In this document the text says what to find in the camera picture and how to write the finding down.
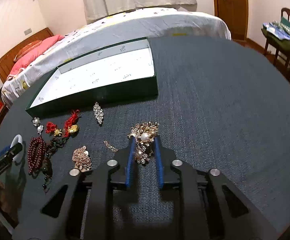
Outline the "gold pearl flower brooch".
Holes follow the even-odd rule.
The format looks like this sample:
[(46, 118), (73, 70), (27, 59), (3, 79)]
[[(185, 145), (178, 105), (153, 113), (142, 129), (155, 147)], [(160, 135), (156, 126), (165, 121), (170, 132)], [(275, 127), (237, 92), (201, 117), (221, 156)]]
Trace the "gold pearl flower brooch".
[(135, 138), (134, 159), (140, 165), (147, 165), (154, 154), (154, 140), (159, 135), (158, 122), (143, 122), (130, 129), (128, 138)]

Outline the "white jade bangle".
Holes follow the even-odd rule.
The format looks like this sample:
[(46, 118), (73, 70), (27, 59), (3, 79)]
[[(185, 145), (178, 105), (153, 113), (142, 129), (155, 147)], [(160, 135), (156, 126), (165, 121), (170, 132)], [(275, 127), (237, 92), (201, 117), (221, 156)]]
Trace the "white jade bangle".
[(19, 154), (23, 150), (23, 138), (20, 134), (17, 134), (10, 145), (10, 151), (12, 155), (12, 161), (17, 161)]

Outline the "pearl crystal earring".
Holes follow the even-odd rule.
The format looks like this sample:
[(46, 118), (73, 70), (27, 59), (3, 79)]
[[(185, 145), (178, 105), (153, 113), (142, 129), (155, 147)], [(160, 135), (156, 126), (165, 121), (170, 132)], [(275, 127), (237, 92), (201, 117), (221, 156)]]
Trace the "pearl crystal earring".
[(38, 117), (34, 117), (32, 120), (33, 125), (36, 127), (37, 129), (37, 133), (39, 135), (42, 134), (43, 130), (44, 130), (44, 126), (41, 124), (41, 120)]

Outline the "rose gold bead cluster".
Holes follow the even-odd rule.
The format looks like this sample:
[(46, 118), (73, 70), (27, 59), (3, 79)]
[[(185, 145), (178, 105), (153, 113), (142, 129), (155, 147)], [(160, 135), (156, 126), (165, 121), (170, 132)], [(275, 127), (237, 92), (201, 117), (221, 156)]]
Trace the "rose gold bead cluster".
[(73, 151), (72, 161), (74, 162), (74, 167), (81, 172), (87, 172), (91, 169), (92, 163), (86, 146)]

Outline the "small red gold charm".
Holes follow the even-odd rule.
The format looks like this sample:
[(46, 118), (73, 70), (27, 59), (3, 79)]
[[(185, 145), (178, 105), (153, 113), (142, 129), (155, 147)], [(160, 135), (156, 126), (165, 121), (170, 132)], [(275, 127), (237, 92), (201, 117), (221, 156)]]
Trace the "small red gold charm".
[(58, 129), (57, 125), (50, 121), (46, 123), (45, 132), (49, 135), (53, 135), (54, 137), (62, 136), (62, 130)]

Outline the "crystal leaf brooch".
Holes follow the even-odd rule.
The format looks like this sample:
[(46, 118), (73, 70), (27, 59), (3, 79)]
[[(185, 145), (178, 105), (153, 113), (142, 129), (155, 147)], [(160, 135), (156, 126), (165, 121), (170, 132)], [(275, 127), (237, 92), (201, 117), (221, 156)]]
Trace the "crystal leaf brooch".
[(93, 106), (93, 114), (95, 116), (95, 119), (96, 119), (97, 123), (100, 126), (102, 126), (103, 120), (104, 120), (104, 111), (100, 107), (99, 103), (97, 103), (97, 102), (95, 102), (95, 104)]

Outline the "red tassel gold charm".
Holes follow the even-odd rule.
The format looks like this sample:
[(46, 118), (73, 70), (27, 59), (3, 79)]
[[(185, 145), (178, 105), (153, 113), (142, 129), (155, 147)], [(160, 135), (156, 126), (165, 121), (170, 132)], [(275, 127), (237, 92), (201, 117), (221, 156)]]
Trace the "red tassel gold charm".
[(72, 111), (70, 117), (65, 121), (63, 128), (63, 137), (68, 138), (70, 135), (74, 135), (78, 132), (79, 128), (77, 125), (79, 119), (79, 110)]

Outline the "dark green jewelry box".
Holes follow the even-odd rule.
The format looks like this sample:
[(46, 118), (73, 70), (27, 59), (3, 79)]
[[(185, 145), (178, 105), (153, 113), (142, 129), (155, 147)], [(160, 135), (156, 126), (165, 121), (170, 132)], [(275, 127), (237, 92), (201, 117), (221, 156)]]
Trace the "dark green jewelry box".
[(94, 102), (125, 102), (158, 95), (156, 69), (148, 38), (105, 46), (63, 63), (42, 82), (25, 109), (45, 116), (57, 107)]

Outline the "dark blue table mat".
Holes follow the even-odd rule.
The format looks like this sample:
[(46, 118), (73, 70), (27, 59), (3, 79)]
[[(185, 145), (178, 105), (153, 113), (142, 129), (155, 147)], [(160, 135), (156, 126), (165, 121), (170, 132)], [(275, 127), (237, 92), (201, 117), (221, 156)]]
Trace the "dark blue table mat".
[[(290, 239), (290, 84), (258, 52), (211, 37), (149, 40), (158, 95), (57, 107), (79, 110), (79, 131), (52, 156), (52, 181), (28, 173), (27, 155), (4, 174), (18, 219), (13, 239)], [(136, 124), (158, 122), (175, 152), (179, 186), (161, 190), (155, 156), (135, 161), (131, 188), (115, 189), (115, 153)], [(91, 169), (74, 167), (86, 146)]]

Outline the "pink pillow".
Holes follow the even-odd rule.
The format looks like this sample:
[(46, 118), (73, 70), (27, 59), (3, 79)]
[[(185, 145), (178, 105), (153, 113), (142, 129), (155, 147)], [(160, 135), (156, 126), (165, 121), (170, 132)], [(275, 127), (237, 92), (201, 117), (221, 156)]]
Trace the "pink pillow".
[(7, 80), (12, 79), (14, 76), (20, 74), (24, 71), (29, 64), (35, 61), (39, 56), (41, 56), (50, 47), (56, 44), (56, 42), (63, 40), (65, 37), (63, 35), (55, 35), (45, 40), (41, 41), (39, 45), (34, 45), (34, 48), (29, 50), (24, 54), (12, 67)]

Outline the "orange patterned cushion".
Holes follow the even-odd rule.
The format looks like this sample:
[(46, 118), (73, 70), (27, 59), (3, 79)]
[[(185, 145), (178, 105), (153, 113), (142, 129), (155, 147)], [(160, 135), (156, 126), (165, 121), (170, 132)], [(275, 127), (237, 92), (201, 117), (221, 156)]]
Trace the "orange patterned cushion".
[(21, 57), (23, 57), (25, 54), (29, 53), (34, 48), (38, 47), (42, 43), (41, 40), (36, 40), (33, 42), (30, 42), (26, 46), (24, 46), (14, 57), (13, 62), (17, 62)]

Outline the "wooden chair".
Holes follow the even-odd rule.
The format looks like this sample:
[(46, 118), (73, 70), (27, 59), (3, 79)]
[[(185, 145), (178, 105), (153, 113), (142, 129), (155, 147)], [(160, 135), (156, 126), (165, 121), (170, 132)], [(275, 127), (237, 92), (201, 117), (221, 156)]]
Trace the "wooden chair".
[(266, 38), (263, 55), (267, 55), (268, 47), (273, 46), (275, 48), (273, 63), (276, 64), (278, 58), (283, 59), (290, 80), (290, 9), (282, 8), (280, 21), (264, 23), (261, 31)]

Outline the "brown wooden door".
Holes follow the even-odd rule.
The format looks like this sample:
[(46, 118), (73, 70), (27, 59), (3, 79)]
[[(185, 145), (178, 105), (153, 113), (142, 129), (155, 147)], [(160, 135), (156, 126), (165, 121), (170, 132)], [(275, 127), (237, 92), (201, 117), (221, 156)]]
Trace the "brown wooden door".
[(226, 23), (233, 40), (247, 38), (248, 0), (214, 0), (214, 13)]

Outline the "pile of clothes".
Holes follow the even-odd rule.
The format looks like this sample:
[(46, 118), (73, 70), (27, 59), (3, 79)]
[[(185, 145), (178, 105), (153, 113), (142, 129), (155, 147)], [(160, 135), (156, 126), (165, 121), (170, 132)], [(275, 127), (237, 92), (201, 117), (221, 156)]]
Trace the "pile of clothes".
[(265, 37), (272, 38), (284, 50), (290, 51), (290, 22), (287, 18), (282, 16), (280, 22), (263, 23), (261, 30)]

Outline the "wall socket plate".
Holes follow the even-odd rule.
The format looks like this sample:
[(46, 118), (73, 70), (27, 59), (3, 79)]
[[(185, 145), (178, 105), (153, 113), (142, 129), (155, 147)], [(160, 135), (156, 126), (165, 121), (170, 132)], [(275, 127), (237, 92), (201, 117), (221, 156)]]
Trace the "wall socket plate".
[(32, 29), (31, 28), (29, 28), (29, 29), (24, 31), (25, 36), (27, 36), (27, 35), (29, 35), (31, 33), (32, 33)]

